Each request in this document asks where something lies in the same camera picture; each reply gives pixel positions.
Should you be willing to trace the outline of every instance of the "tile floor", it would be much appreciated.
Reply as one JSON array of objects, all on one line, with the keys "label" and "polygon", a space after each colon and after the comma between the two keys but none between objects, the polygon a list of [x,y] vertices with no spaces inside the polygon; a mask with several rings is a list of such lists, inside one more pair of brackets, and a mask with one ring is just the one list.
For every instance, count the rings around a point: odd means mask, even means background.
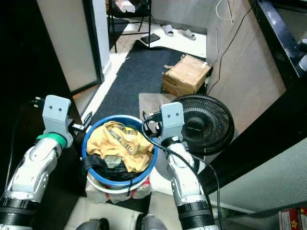
[{"label": "tile floor", "polygon": [[[137,28],[137,24],[128,24],[125,32],[136,31]],[[147,29],[148,24],[144,23],[141,31],[145,32]],[[158,25],[152,25],[152,32],[159,35],[161,39],[153,42],[151,46],[164,46],[199,57],[206,57],[205,35],[195,34],[196,40],[191,41],[180,35],[177,30],[174,30],[174,36],[169,37],[165,35],[162,28]],[[129,58],[127,57],[127,54],[131,50],[134,42],[142,36],[145,36],[145,34],[126,35],[121,36],[118,39],[118,52],[115,53],[114,47],[110,51],[112,64],[110,70],[105,75],[105,82],[95,93],[95,96],[85,110],[82,118],[91,111],[93,113],[97,111],[99,105],[115,80],[120,66],[126,58]],[[150,213],[160,218],[168,229],[181,229],[177,217],[177,209],[172,196],[154,192],[151,198]],[[80,197],[64,230],[74,230],[81,223],[88,221],[89,219],[102,217],[109,220],[111,230],[133,230],[138,215],[139,212],[137,211],[110,204],[93,204],[90,203],[86,197]]]}]

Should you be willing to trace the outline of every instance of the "fan grille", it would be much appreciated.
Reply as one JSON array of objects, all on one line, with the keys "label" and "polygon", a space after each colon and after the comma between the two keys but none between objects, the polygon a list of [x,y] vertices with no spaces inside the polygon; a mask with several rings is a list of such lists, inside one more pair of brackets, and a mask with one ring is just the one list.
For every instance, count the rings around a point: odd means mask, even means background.
[{"label": "fan grille", "polygon": [[234,136],[234,122],[220,101],[204,95],[187,95],[174,102],[183,105],[183,140],[194,154],[211,155],[223,150]]}]

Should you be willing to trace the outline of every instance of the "black carpet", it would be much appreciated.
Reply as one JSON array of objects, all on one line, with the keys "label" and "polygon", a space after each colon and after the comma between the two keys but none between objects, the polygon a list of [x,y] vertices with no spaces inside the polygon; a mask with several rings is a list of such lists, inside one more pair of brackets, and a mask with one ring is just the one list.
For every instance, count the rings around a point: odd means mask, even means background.
[{"label": "black carpet", "polygon": [[93,116],[92,124],[110,115],[139,117],[139,93],[161,93],[161,74],[167,71],[164,65],[177,64],[183,54],[165,47],[148,48],[141,41],[136,41]]},{"label": "black carpet", "polygon": [[[112,30],[112,24],[111,24],[112,19],[110,20],[111,22],[110,22],[110,32],[109,32],[109,48],[111,49],[114,43],[119,39],[120,34],[123,33],[123,31],[125,30],[128,24],[115,24],[114,25],[115,33],[118,34],[118,35],[115,35],[115,42],[114,42],[113,35],[112,35],[113,30]],[[127,22],[128,21],[122,20],[122,19],[117,19],[117,18],[114,19],[114,23],[127,23]]]}]

